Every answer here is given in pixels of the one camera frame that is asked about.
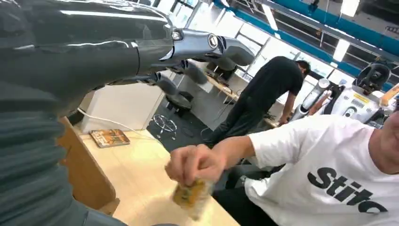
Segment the yellow label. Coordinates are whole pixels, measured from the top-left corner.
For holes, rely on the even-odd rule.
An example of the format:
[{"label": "yellow label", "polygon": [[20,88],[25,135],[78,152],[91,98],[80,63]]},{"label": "yellow label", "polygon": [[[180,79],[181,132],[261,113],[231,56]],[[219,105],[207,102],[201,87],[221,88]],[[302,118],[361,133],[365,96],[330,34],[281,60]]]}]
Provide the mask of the yellow label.
[{"label": "yellow label", "polygon": [[367,99],[367,98],[365,98],[365,97],[362,97],[361,95],[359,95],[359,94],[353,94],[353,96],[355,97],[355,98],[357,98],[357,99],[359,99],[359,100],[361,100],[361,101],[363,101],[364,103],[368,103],[369,102],[369,100]]}]

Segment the snack bag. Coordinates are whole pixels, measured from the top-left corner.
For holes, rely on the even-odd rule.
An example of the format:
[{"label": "snack bag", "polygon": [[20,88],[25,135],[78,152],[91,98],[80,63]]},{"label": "snack bag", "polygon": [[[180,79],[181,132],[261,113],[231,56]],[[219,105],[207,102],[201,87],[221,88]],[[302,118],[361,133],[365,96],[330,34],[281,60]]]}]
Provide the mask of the snack bag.
[{"label": "snack bag", "polygon": [[172,200],[185,210],[193,220],[199,220],[208,199],[213,192],[214,184],[196,179],[192,186],[177,185]]}]

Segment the ceiling light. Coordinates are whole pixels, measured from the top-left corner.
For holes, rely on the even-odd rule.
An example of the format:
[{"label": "ceiling light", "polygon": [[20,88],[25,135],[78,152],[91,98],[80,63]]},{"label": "ceiling light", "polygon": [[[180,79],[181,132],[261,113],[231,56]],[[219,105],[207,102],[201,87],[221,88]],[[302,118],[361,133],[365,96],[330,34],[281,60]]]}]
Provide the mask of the ceiling light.
[{"label": "ceiling light", "polygon": [[273,13],[270,10],[270,7],[266,6],[265,4],[262,4],[262,8],[263,8],[263,11],[264,11],[264,13],[265,13],[265,15],[267,17],[267,20],[269,21],[270,27],[273,30],[278,31],[279,28],[277,27],[276,21],[274,20],[274,16],[273,16]]},{"label": "ceiling light", "polygon": [[343,0],[341,13],[353,17],[356,14],[358,6],[359,0]]},{"label": "ceiling light", "polygon": [[350,43],[348,41],[340,39],[333,55],[334,60],[341,62],[349,46]]},{"label": "ceiling light", "polygon": [[331,62],[330,65],[333,66],[333,67],[335,67],[335,68],[338,67],[338,64],[337,64],[337,63],[334,63],[334,62]]}]

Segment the black chair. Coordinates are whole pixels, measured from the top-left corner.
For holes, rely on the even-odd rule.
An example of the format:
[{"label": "black chair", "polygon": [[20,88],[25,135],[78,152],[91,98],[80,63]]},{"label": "black chair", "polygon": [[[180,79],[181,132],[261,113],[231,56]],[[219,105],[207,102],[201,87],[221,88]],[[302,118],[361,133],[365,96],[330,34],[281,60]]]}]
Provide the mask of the black chair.
[{"label": "black chair", "polygon": [[161,128],[160,133],[157,135],[158,138],[161,138],[162,133],[166,131],[174,133],[172,140],[176,140],[177,126],[170,118],[174,113],[178,113],[179,116],[181,116],[182,113],[191,110],[192,105],[190,102],[192,96],[189,94],[191,96],[190,98],[187,94],[189,93],[179,92],[177,95],[166,95],[166,100],[169,102],[168,109],[171,110],[170,114],[168,116],[156,114],[152,118],[155,124]]}]

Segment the white wall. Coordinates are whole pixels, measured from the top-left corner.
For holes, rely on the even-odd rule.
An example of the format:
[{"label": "white wall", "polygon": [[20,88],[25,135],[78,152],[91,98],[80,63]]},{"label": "white wall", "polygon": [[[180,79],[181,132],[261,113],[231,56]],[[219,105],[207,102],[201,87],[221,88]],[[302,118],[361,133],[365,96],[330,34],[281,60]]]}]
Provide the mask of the white wall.
[{"label": "white wall", "polygon": [[[174,73],[162,73],[173,79]],[[86,112],[95,117],[122,123],[132,129],[145,129],[163,96],[160,88],[142,83],[105,86],[94,93]],[[85,116],[81,124],[82,132],[88,133],[94,129],[127,130],[115,123]]]}]

